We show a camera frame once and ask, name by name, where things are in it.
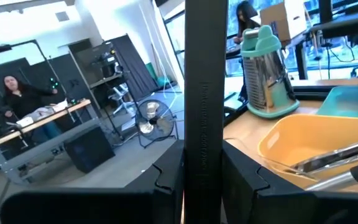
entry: wooden counter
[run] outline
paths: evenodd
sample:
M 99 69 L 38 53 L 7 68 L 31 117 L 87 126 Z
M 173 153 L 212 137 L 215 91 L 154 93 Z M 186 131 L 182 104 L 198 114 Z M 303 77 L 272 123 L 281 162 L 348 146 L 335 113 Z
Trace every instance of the wooden counter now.
M 85 107 L 85 106 L 87 106 L 89 104 L 91 104 L 90 100 L 83 100 L 81 103 L 78 103 L 77 105 L 72 106 L 72 107 L 68 108 L 67 110 L 59 111 L 57 113 L 54 113 L 53 115 L 50 115 L 49 117 L 47 117 L 45 119 L 42 119 L 40 121 L 37 121 L 37 122 L 35 122 L 33 124 L 30 124 L 30 125 L 24 127 L 22 129 L 22 132 L 27 133 L 27 132 L 29 132 L 31 130 L 34 130 L 35 128 L 39 128 L 39 127 L 43 126 L 46 123 L 49 123 L 49 122 L 54 121 L 54 120 L 56 120 L 56 119 L 58 119 L 58 118 L 60 118 L 62 116 L 65 116 L 66 114 L 68 114 L 68 112 L 73 112 L 73 111 L 78 110 L 80 108 L 83 108 L 83 107 Z M 8 135 L 6 135 L 4 137 L 1 137 L 0 138 L 0 144 L 5 143 L 5 142 L 7 142 L 7 141 L 9 141 L 11 139 L 17 138 L 20 135 L 21 135 L 20 132 L 14 131 L 11 134 L 8 134 Z
M 292 86 L 336 86 L 358 85 L 358 78 L 331 79 L 331 80 L 292 80 Z
M 321 101 L 301 101 L 300 107 L 293 114 L 315 114 L 321 104 Z M 260 157 L 257 150 L 259 141 L 265 137 L 278 120 L 262 119 L 247 111 L 224 128 L 223 138 L 253 160 L 270 169 L 269 162 Z M 286 179 L 300 187 L 313 184 L 312 180 L 303 178 Z M 346 190 L 358 192 L 358 186 Z

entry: fan blade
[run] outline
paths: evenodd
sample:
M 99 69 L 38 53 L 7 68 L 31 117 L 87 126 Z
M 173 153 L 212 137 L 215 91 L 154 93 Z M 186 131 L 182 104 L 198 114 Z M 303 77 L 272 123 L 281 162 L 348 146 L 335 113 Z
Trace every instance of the fan blade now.
M 154 126 L 152 126 L 149 122 L 139 123 L 139 130 L 143 134 L 150 134 L 154 130 Z
M 164 135 L 170 134 L 171 131 L 171 124 L 170 121 L 167 121 L 166 119 L 160 118 L 157 120 L 157 126 L 160 130 L 163 131 Z
M 152 119 L 155 117 L 155 114 L 156 114 L 156 111 L 157 109 L 160 107 L 160 104 L 157 103 L 157 102 L 150 102 L 150 103 L 147 103 L 147 110 L 146 110 L 146 113 L 147 113 L 147 117 L 149 119 Z

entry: fan guard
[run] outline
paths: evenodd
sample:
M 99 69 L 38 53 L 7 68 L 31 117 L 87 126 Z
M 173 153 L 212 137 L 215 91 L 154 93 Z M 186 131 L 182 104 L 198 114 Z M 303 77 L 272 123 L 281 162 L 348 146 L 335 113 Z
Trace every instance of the fan guard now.
M 135 121 L 139 134 L 150 141 L 161 141 L 171 136 L 175 125 L 171 110 L 159 100 L 141 103 Z

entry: teal tray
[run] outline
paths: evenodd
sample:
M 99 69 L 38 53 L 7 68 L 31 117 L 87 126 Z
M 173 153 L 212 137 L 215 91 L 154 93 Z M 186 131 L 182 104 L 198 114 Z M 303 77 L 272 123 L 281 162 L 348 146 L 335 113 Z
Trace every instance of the teal tray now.
M 358 86 L 333 88 L 317 114 L 358 118 Z

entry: black box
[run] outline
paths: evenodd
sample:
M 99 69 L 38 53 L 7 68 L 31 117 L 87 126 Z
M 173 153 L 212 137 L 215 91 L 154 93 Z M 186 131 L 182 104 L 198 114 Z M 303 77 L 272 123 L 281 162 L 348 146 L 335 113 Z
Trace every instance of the black box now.
M 100 127 L 65 143 L 67 154 L 75 167 L 89 173 L 115 156 L 112 147 Z

